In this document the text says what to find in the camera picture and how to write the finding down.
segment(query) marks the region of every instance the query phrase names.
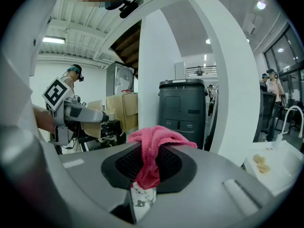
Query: ceiling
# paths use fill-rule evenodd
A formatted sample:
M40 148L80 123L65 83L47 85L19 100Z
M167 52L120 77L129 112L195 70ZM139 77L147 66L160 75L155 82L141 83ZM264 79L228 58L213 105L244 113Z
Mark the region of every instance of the ceiling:
M151 1L144 0L141 7L149 5ZM264 10L255 7L258 0L219 1L229 9L241 27L246 16L250 17L250 13L257 16L256 30L253 35L248 36L252 49L264 38L280 12L273 0L266 0L267 7ZM189 2L180 1L162 8L162 11L171 26L182 57L212 53L211 45L205 43L208 35ZM120 61L109 49L111 45L105 47L105 44L107 41L116 41L116 39L111 40L111 37L114 38L114 34L117 37L117 28L123 22L117 9L107 11L105 8L80 0L57 0L46 35L63 37L66 43L64 45L43 43L38 62L73 61L107 68L113 61Z
M279 12L282 12L275 0L262 0L267 6L259 10L259 0L219 0L233 15L254 50L270 31ZM208 35L194 8L187 1L181 1L162 8L182 57L212 53L210 44L206 44ZM252 21L256 29L252 35L248 32L246 22Z
M204 66L214 66L216 65L214 54L196 54L192 56L183 57L182 60L185 62L186 67L204 67Z
M66 43L42 43L38 62L74 60L107 68L113 61L121 61L110 49L100 49L113 29L122 23L119 13L117 9L108 11L81 0L57 0L46 35L65 38Z

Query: ceiling beam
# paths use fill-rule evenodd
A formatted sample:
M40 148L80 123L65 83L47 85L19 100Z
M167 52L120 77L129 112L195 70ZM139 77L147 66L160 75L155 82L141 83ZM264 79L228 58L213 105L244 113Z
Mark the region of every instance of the ceiling beam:
M110 55L111 57L114 57L117 60L119 59L118 55L110 49L104 50L103 53L108 54L108 55Z
M68 21L63 21L63 20L58 20L58 19L52 19L49 25L53 29L54 28L57 28L57 29L68 28L70 30L75 30L77 33L82 33L87 36L96 37L100 40L104 40L105 37L107 36L106 33L101 32L97 29L93 29L93 28L90 28L85 25L80 25L80 24L76 24L73 22L68 22Z
M109 62L95 61L84 57L76 57L65 54L53 54L53 53L40 53L38 55L38 62L66 62L66 63L78 63L84 66L106 68Z

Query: faucet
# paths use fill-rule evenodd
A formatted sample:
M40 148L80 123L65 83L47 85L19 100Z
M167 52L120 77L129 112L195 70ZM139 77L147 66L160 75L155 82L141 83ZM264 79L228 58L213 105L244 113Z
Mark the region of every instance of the faucet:
M303 118L303 112L301 110L300 107L298 107L297 105L293 105L291 106L287 113L286 113L286 116L285 116L285 119L284 119L284 123L283 123L283 127L282 127L282 131L280 134L278 134L278 136L276 137L276 141L275 141L275 147L278 148L282 139L283 139L283 134L287 133L287 132L284 132L284 129L285 129L285 124L286 124L286 121L287 121L287 117L288 117L288 114L289 112L292 110L292 109L297 109L300 111L301 113L301 119L302 119L302 122L301 122L301 129L300 129L300 132L299 132L299 138L302 138L302 132L303 132L303 122L304 122L304 118Z

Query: food on tray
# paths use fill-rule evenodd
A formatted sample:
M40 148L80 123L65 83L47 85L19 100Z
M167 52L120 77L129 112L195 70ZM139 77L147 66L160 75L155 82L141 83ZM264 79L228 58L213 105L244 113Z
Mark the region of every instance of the food on tray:
M270 171L270 167L268 165L258 163L256 166L257 166L259 172L262 174L265 174Z
M255 156L253 157L253 161L255 163L262 163L262 164L265 164L265 158L258 155L258 154L255 154Z

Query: wall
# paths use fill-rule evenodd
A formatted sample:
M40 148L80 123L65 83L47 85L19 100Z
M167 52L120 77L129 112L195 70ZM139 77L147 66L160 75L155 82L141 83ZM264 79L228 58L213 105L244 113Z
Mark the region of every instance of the wall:
M29 86L33 90L31 95L32 103L45 108L45 101L42 98L43 92L56 78L61 77L67 70L67 64L38 63L35 75L29 78ZM82 75L85 77L83 82L75 82L74 92L80 96L81 102L91 102L103 100L105 104L105 81L106 70L93 67L82 67ZM44 139L48 139L46 131L40 131Z
M287 29L289 19L287 16L280 12L277 15L277 18L268 31L268 33L265 35L265 37L260 41L258 46L253 50L253 54L256 56L259 53L263 53L267 51L272 44L282 35L282 33Z
M134 77L134 92L138 93L138 79Z
M142 20L138 71L139 129L158 122L159 84L175 79L181 54L164 14L157 10Z

